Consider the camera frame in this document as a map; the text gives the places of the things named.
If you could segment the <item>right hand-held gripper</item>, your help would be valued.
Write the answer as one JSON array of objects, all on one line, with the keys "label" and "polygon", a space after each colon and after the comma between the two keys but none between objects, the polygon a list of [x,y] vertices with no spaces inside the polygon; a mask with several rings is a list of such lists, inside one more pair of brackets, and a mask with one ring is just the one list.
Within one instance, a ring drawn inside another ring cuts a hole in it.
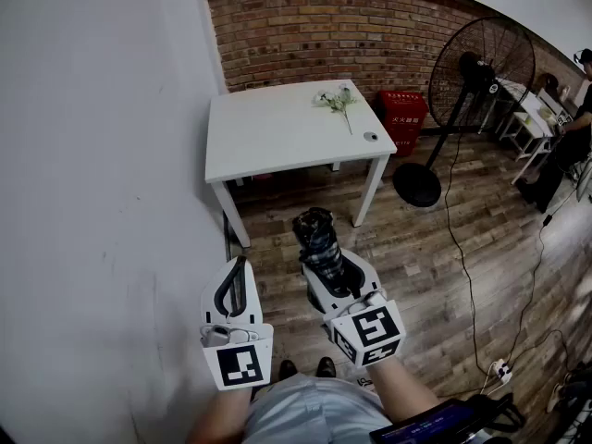
[{"label": "right hand-held gripper", "polygon": [[329,340],[355,367],[377,364],[399,352],[406,330],[394,300],[381,289],[376,270],[342,249],[343,275],[326,278],[307,265],[302,273],[309,302],[323,315]]}]

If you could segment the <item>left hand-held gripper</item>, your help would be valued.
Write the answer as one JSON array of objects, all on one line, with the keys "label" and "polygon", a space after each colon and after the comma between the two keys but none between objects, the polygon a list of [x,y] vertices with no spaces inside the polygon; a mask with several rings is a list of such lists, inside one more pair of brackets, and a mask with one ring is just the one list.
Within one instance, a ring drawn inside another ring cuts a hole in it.
[{"label": "left hand-held gripper", "polygon": [[[208,282],[201,298],[206,324],[262,320],[253,267],[245,256],[226,262]],[[206,325],[203,353],[218,390],[255,388],[271,381],[274,329],[260,325]]]}]

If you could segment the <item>dark plaid umbrella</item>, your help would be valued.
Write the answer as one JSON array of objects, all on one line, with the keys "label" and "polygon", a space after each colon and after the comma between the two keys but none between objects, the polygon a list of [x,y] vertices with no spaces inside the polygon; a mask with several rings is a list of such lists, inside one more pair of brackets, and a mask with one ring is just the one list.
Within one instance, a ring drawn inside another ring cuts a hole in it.
[{"label": "dark plaid umbrella", "polygon": [[347,295],[349,291],[343,280],[343,255],[332,213],[321,207],[311,207],[292,220],[292,230],[301,245],[300,260],[317,274],[330,291]]}]

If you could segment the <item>person's right forearm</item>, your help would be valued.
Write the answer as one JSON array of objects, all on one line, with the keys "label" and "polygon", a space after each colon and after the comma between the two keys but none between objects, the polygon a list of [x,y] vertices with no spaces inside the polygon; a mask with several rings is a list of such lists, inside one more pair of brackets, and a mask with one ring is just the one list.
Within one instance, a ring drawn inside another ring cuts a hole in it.
[{"label": "person's right forearm", "polygon": [[440,405],[436,394],[417,379],[396,356],[366,367],[382,407],[393,423]]}]

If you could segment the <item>person's left forearm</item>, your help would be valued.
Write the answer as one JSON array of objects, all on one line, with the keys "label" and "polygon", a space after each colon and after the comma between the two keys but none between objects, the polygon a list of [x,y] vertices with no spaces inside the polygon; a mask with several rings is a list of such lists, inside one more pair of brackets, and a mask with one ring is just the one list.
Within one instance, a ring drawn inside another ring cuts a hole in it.
[{"label": "person's left forearm", "polygon": [[197,418],[186,444],[241,444],[253,389],[219,391]]}]

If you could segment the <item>person's light blue shirt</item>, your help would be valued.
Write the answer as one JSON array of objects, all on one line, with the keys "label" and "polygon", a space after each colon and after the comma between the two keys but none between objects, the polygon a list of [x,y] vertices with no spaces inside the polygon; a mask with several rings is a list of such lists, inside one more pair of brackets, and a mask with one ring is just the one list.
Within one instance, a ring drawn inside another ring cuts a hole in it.
[{"label": "person's light blue shirt", "polygon": [[370,433],[390,424],[375,393],[297,374],[257,394],[242,444],[372,444]]}]

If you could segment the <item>black tablet device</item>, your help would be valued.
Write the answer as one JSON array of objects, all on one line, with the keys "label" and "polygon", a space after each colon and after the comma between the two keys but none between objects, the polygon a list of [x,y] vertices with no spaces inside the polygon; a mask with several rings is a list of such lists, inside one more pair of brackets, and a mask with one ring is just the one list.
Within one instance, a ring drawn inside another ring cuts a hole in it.
[{"label": "black tablet device", "polygon": [[498,400],[474,395],[450,399],[400,423],[370,433],[373,444],[512,444],[509,435],[522,429],[525,417],[513,395]]}]

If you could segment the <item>white table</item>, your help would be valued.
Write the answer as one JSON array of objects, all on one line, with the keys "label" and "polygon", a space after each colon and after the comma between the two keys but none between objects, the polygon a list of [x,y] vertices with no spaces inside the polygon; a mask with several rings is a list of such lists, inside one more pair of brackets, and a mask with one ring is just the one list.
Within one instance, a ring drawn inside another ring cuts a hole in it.
[{"label": "white table", "polygon": [[[347,83],[358,99],[348,107],[352,135],[339,113],[312,104],[318,92],[336,92],[341,83]],[[367,131],[374,132],[377,140],[367,141]],[[251,240],[228,190],[232,180],[367,159],[371,166],[352,217],[353,225],[359,227],[396,151],[395,143],[351,80],[284,84],[218,95],[211,100],[204,180],[213,188],[240,245],[248,248]]]}]

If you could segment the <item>red plastic box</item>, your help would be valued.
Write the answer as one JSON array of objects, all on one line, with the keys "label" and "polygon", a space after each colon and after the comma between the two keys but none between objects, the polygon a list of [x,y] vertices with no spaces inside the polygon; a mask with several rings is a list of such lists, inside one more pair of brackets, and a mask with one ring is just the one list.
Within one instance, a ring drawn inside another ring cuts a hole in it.
[{"label": "red plastic box", "polygon": [[380,91],[377,94],[378,117],[395,143],[396,156],[413,152],[428,113],[427,104],[419,92]]}]

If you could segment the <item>artificial white flower bouquet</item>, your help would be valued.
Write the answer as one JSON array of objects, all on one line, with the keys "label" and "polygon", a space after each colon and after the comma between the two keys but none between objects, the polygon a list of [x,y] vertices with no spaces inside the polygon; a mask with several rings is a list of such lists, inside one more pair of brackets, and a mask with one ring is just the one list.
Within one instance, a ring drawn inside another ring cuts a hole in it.
[{"label": "artificial white flower bouquet", "polygon": [[313,100],[315,107],[327,107],[332,113],[339,113],[345,120],[348,131],[352,135],[352,126],[348,115],[348,107],[358,102],[347,83],[341,83],[336,92],[320,91]]}]

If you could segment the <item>black pedestal fan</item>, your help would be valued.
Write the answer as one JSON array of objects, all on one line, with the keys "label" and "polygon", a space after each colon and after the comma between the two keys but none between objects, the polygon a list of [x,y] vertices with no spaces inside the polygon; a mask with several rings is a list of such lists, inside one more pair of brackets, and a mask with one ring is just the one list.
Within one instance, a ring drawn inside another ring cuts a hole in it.
[{"label": "black pedestal fan", "polygon": [[428,84],[430,115],[439,138],[425,164],[397,167],[392,184],[404,202],[430,207],[442,187],[433,165],[452,133],[490,130],[526,98],[536,75],[527,30],[505,17],[483,17],[456,31],[442,48]]}]

